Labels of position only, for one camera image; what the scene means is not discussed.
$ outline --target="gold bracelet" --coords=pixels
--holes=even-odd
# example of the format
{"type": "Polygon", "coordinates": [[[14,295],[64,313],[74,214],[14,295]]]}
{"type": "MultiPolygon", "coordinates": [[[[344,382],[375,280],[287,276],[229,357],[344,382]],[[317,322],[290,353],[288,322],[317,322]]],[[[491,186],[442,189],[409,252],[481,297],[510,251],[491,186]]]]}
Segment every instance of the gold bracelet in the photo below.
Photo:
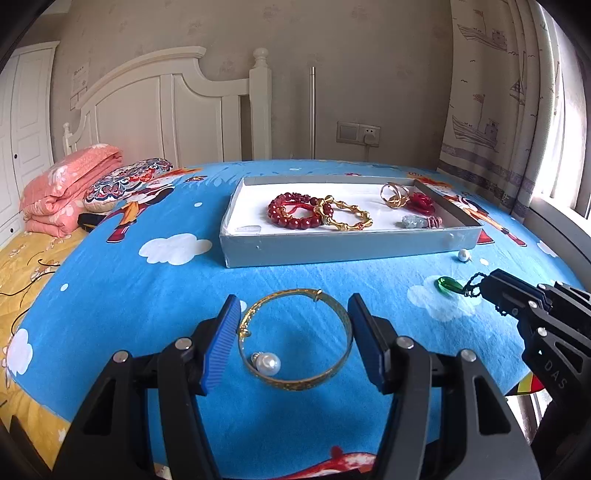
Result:
{"type": "Polygon", "coordinates": [[[322,218],[322,223],[325,225],[331,225],[337,227],[337,230],[341,232],[347,232],[350,230],[363,230],[366,227],[372,226],[374,224],[373,220],[369,216],[369,212],[360,209],[357,205],[347,205],[345,202],[340,202],[335,200],[332,195],[328,195],[323,199],[318,199],[318,204],[314,207],[314,213],[317,213],[322,218]],[[326,204],[333,203],[338,208],[342,210],[350,210],[353,213],[357,213],[361,215],[361,222],[356,223],[355,225],[347,225],[343,222],[337,222],[332,218],[331,215],[327,215],[324,212],[324,206],[326,204]]]}
{"type": "Polygon", "coordinates": [[[238,351],[240,352],[242,361],[246,365],[246,368],[248,368],[248,371],[252,373],[254,376],[263,380],[263,382],[265,382],[266,384],[275,388],[280,388],[282,390],[308,390],[309,388],[316,387],[320,385],[322,382],[328,380],[329,378],[334,377],[347,361],[352,346],[353,329],[351,326],[349,315],[347,314],[347,310],[345,310],[345,308],[330,295],[327,295],[326,293],[322,292],[322,290],[314,290],[313,288],[292,288],[291,290],[281,290],[261,298],[258,302],[256,302],[252,307],[250,307],[246,311],[244,317],[242,318],[242,321],[240,322],[240,325],[238,326],[238,351]],[[274,378],[263,375],[251,365],[244,353],[244,340],[246,339],[246,337],[250,337],[251,335],[250,331],[248,330],[248,324],[251,322],[252,317],[254,317],[254,314],[257,312],[258,309],[260,309],[265,303],[271,300],[279,299],[281,297],[289,297],[291,295],[304,295],[306,297],[311,298],[314,301],[320,300],[326,303],[331,309],[333,309],[335,313],[339,316],[340,321],[343,322],[343,327],[345,327],[345,333],[347,334],[347,348],[345,350],[344,355],[339,359],[338,362],[336,362],[332,367],[330,367],[328,370],[322,372],[319,375],[310,378],[304,378],[302,380],[276,380],[274,378]]]}
{"type": "Polygon", "coordinates": [[[398,183],[393,183],[389,181],[379,191],[379,195],[380,197],[382,197],[382,200],[385,202],[385,204],[388,205],[390,208],[400,208],[404,207],[404,205],[406,205],[406,203],[408,202],[410,192],[408,191],[408,188],[406,188],[404,185],[398,185],[398,183]],[[386,197],[384,197],[384,189],[390,190],[394,195],[387,199],[386,197]]]}

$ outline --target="yellow bed sheet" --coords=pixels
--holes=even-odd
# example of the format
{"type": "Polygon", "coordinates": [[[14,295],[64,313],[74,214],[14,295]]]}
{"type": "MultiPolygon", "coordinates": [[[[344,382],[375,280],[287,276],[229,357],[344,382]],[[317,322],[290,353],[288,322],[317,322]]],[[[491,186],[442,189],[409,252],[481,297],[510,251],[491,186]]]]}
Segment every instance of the yellow bed sheet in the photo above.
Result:
{"type": "MultiPolygon", "coordinates": [[[[44,233],[20,234],[0,252],[0,291],[16,292],[39,274],[56,270],[59,267],[41,266],[38,260],[45,264],[61,264],[86,235],[80,228],[64,239],[44,233]]],[[[12,323],[32,305],[50,277],[51,275],[39,277],[30,288],[12,297],[0,295],[0,419],[8,428],[12,416],[16,415],[41,457],[52,468],[69,423],[29,397],[7,372],[12,323]]],[[[24,316],[26,314],[18,319],[14,329],[24,316]]]]}

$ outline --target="headboard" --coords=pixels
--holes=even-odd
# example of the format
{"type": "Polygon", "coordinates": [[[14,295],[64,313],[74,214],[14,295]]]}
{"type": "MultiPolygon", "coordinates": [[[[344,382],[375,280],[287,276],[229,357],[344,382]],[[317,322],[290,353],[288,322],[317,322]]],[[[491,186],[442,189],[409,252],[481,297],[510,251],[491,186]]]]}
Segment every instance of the headboard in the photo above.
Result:
{"type": "Polygon", "coordinates": [[[271,158],[268,50],[254,51],[247,79],[213,82],[199,68],[204,47],[159,50],[130,60],[76,104],[76,132],[64,124],[67,154],[96,143],[120,147],[125,164],[152,157],[175,167],[242,159],[240,97],[251,104],[252,158],[271,158]]]}

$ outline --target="drawer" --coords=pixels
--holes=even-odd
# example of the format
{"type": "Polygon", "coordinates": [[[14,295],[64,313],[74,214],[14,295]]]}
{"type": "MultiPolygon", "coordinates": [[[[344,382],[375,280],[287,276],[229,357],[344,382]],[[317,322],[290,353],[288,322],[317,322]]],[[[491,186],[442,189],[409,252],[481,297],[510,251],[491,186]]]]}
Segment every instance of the drawer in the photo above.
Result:
{"type": "Polygon", "coordinates": [[[8,242],[25,229],[22,214],[17,213],[5,224],[0,226],[0,249],[8,245],[8,242]]]}

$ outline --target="pale green pendant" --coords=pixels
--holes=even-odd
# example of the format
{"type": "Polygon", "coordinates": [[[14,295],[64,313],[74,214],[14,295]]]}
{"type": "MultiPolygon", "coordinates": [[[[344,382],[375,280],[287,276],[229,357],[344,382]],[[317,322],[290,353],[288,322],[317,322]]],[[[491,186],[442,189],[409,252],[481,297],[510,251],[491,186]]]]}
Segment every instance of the pale green pendant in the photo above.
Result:
{"type": "Polygon", "coordinates": [[[464,293],[464,287],[451,277],[440,277],[435,281],[435,286],[442,292],[464,293]]]}

